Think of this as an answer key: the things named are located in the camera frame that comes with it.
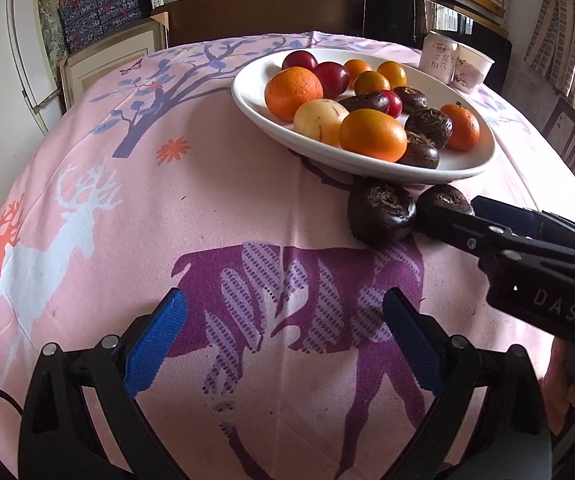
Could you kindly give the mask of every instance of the paper cup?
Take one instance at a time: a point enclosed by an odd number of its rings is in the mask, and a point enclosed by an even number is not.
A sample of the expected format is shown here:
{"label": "paper cup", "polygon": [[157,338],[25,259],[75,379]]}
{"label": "paper cup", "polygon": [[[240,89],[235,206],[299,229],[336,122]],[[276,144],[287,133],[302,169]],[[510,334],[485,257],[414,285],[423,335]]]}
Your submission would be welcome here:
{"label": "paper cup", "polygon": [[458,59],[456,60],[456,68],[450,86],[466,94],[474,93],[483,83],[493,64],[494,60],[491,57],[485,56],[485,54],[474,50],[470,46],[459,43]]}
{"label": "paper cup", "polygon": [[430,32],[423,41],[423,52],[419,62],[419,70],[438,79],[443,84],[452,81],[454,67],[456,66],[456,49],[458,43]]}

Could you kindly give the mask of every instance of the pale yellow fruit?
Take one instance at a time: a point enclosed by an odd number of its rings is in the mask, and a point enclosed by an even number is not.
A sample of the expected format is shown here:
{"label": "pale yellow fruit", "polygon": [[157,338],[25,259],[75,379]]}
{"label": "pale yellow fruit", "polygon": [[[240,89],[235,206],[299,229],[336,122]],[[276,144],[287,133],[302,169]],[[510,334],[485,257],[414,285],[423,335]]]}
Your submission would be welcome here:
{"label": "pale yellow fruit", "polygon": [[340,148],[339,129],[349,112],[331,99],[316,99],[302,104],[294,116],[297,134]]}

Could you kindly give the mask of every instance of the white deer print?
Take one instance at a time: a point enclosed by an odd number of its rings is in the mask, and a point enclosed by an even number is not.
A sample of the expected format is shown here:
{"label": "white deer print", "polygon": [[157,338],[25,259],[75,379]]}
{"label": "white deer print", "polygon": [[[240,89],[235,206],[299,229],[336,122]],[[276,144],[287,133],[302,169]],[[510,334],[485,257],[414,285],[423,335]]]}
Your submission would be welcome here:
{"label": "white deer print", "polygon": [[[66,209],[61,213],[66,222],[56,233],[47,250],[39,251],[19,243],[6,251],[0,279],[0,294],[10,301],[18,326],[1,376],[2,385],[20,344],[23,344],[28,366],[32,367],[30,343],[32,325],[34,320],[41,316],[68,272],[70,257],[74,250],[80,249],[84,258],[92,256],[95,209],[114,209],[123,202],[115,200],[121,188],[120,184],[114,182],[116,171],[113,171],[106,182],[100,185],[106,161],[107,159],[104,159],[100,165],[88,170],[87,176],[79,178],[69,200],[63,195],[63,182],[76,167],[69,165],[59,174],[55,201]],[[86,200],[79,202],[86,193]]]}

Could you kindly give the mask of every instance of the table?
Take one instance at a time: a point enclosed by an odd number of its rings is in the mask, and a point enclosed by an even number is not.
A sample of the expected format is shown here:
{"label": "table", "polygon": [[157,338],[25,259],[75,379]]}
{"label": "table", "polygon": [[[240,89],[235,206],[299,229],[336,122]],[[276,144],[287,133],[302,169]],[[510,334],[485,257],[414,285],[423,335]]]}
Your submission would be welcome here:
{"label": "table", "polygon": [[[318,32],[191,44],[111,72],[68,111],[0,211],[1,387],[23,402],[43,345],[89,348],[178,285],[188,321],[136,397],[175,460],[193,479],[349,480],[380,478],[432,402],[382,324],[390,286],[479,348],[524,345],[544,373],[551,337],[487,306],[475,258],[423,235],[367,250],[345,218],[351,175],[301,160],[237,110],[241,67],[307,46],[419,57]],[[499,149],[455,185],[575,220],[575,179],[554,150],[494,92],[472,99]],[[0,401],[12,471],[18,427]]]}

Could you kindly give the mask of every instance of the oval plate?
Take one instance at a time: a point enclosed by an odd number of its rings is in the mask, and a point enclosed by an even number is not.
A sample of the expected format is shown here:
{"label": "oval plate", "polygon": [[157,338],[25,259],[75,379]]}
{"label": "oval plate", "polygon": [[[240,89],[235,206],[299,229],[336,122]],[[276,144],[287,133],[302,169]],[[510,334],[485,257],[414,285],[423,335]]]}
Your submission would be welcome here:
{"label": "oval plate", "polygon": [[[311,48],[309,51],[318,62],[335,61],[344,64],[349,59],[362,59],[372,68],[377,68],[382,62],[388,61],[381,57],[348,50]],[[338,170],[363,176],[375,176],[401,184],[446,184],[453,180],[469,178],[483,173],[494,157],[496,149],[494,135],[490,126],[475,110],[468,98],[411,66],[407,66],[405,70],[408,85],[424,92],[431,108],[440,108],[458,101],[478,119],[481,137],[472,150],[465,153],[448,148],[440,150],[439,167],[436,170],[427,170],[347,152],[294,133],[291,123],[280,121],[270,113],[263,96],[267,82],[280,72],[283,60],[290,52],[293,51],[277,52],[257,59],[242,69],[232,83],[232,97],[239,109],[272,139],[279,141],[290,150]],[[354,95],[354,92],[348,91],[337,100],[350,95]],[[406,119],[406,115],[401,115],[398,121],[405,124]]]}

